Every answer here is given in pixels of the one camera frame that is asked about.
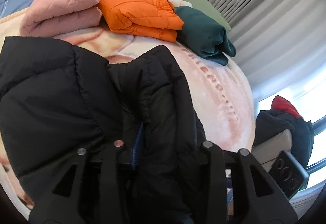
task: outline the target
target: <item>red cloth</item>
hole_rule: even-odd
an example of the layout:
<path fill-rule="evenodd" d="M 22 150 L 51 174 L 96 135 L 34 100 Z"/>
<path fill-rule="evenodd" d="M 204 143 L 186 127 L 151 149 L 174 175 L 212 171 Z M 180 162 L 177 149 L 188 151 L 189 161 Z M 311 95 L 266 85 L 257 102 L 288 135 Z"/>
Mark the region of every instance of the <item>red cloth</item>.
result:
<path fill-rule="evenodd" d="M 301 117 L 298 110 L 288 100 L 279 95 L 273 99 L 271 110 L 283 111 L 297 118 Z"/>

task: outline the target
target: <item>black garment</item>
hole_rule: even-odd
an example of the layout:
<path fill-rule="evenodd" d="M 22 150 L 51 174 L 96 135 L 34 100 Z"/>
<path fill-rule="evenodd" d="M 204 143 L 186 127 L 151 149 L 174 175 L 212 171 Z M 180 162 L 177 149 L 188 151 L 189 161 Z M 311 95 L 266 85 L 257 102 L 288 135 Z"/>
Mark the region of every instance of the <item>black garment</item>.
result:
<path fill-rule="evenodd" d="M 35 203 L 78 147 L 92 157 L 117 139 L 133 146 L 142 122 L 145 151 L 135 181 L 138 210 L 148 217 L 142 222 L 191 223 L 199 200 L 195 152 L 205 135 L 186 78 L 165 46 L 109 65 L 65 41 L 5 39 L 0 130 L 13 170 Z M 84 191 L 94 203 L 84 208 L 95 212 L 89 207 L 98 202 L 98 179 L 92 169 L 88 174 L 92 186 Z"/>
<path fill-rule="evenodd" d="M 306 168 L 314 145 L 314 131 L 311 122 L 302 117 L 278 110 L 260 111 L 256 119 L 254 146 L 257 146 L 276 134 L 288 129 L 292 134 L 291 153 Z"/>

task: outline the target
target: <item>dark green folded garment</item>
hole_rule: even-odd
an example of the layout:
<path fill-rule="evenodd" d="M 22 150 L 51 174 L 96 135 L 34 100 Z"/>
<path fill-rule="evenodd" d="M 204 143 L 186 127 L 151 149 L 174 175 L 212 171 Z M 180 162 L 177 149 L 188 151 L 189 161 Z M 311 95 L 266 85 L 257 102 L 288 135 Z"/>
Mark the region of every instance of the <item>dark green folded garment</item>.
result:
<path fill-rule="evenodd" d="M 227 65 L 235 56 L 235 47 L 227 38 L 223 26 L 203 12 L 191 7 L 176 7 L 175 13 L 183 20 L 182 30 L 177 30 L 177 41 L 204 59 Z"/>

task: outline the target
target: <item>orange puffer jacket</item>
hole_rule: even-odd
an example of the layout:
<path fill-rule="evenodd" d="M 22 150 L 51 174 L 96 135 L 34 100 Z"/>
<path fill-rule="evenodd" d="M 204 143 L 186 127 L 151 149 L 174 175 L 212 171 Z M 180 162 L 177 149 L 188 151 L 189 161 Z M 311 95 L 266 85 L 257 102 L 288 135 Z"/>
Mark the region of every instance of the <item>orange puffer jacket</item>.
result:
<path fill-rule="evenodd" d="M 168 0 L 100 0 L 97 6 L 117 33 L 175 42 L 183 25 Z"/>

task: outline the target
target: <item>bed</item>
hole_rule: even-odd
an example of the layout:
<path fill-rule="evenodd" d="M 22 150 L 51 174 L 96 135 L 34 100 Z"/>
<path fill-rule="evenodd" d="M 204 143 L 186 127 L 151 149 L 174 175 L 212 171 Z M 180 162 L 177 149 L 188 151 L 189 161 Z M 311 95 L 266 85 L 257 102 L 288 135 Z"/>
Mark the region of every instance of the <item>bed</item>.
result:
<path fill-rule="evenodd" d="M 20 21 L 33 0 L 0 0 L 0 48 L 6 36 L 19 35 Z M 129 62 L 157 45 L 165 45 L 184 71 L 194 108 L 208 140 L 222 149 L 251 149 L 255 134 L 252 93 L 247 78 L 229 58 L 227 66 L 204 60 L 175 42 L 111 32 L 105 21 L 97 27 L 55 38 L 93 51 L 110 63 Z M 0 183 L 17 209 L 28 219 L 33 202 L 15 177 L 0 137 Z"/>

